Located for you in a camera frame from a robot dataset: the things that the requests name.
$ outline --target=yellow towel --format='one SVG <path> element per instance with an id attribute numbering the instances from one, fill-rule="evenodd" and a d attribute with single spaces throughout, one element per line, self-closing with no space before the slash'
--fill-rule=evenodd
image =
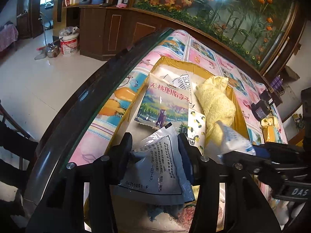
<path id="1" fill-rule="evenodd" d="M 215 122 L 220 120 L 223 124 L 231 126 L 234 120 L 234 103 L 225 95 L 228 78 L 212 76 L 203 84 L 197 86 L 197 96 L 206 117 L 205 145 L 211 139 L 220 146 L 223 132 Z"/>

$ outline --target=wooden chair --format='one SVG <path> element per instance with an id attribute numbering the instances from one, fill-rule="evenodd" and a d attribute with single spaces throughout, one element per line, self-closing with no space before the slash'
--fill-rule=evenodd
<path id="1" fill-rule="evenodd" d="M 15 122 L 15 120 L 13 120 L 13 118 L 5 111 L 5 109 L 1 105 L 1 100 L 0 100 L 0 116 L 2 116 L 3 123 L 7 120 L 10 124 L 12 124 L 12 126 L 15 128 L 14 131 L 22 134 L 24 137 L 28 139 L 31 138 L 31 136 L 21 126 L 19 126 L 18 123 Z M 23 158 L 22 157 L 20 157 L 19 159 L 19 169 L 23 170 Z"/>

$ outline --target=white floor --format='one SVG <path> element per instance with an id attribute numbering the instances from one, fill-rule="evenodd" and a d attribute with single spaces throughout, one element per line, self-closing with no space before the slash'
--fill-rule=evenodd
<path id="1" fill-rule="evenodd" d="M 46 31 L 52 42 L 52 30 Z M 0 60 L 0 100 L 6 111 L 36 141 L 71 95 L 105 62 L 78 53 L 34 60 L 44 35 L 19 40 Z M 0 147 L 0 158 L 18 167 L 18 157 Z M 16 188 L 0 182 L 0 199 L 13 200 Z"/>

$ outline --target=bucket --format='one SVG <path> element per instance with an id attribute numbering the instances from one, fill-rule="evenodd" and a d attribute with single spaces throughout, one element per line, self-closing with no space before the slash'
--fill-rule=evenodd
<path id="1" fill-rule="evenodd" d="M 60 40 L 60 48 L 62 50 L 62 54 L 65 56 L 70 56 L 71 54 L 78 51 L 79 48 L 79 32 L 64 36 L 62 40 Z"/>

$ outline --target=pink tablecloth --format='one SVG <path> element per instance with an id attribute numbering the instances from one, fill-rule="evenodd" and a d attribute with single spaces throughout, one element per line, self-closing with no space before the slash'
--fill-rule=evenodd
<path id="1" fill-rule="evenodd" d="M 10 44 L 17 40 L 18 31 L 13 24 L 7 25 L 6 29 L 0 31 L 0 51 L 3 51 Z"/>

